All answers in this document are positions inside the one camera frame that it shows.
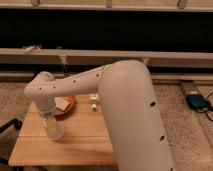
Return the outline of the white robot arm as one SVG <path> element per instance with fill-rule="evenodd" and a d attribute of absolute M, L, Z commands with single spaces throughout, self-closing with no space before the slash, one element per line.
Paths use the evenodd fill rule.
<path fill-rule="evenodd" d="M 119 171 L 176 171 L 150 72 L 122 60 L 64 79 L 39 73 L 24 89 L 42 117 L 60 96 L 98 94 Z"/>

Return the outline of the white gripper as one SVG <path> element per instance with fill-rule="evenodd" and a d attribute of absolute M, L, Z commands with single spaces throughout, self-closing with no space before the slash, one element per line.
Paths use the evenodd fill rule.
<path fill-rule="evenodd" d="M 56 109 L 56 103 L 53 98 L 39 100 L 36 101 L 35 104 L 41 116 L 50 116 Z M 54 116 L 48 117 L 45 122 L 48 130 L 56 129 L 57 121 Z"/>

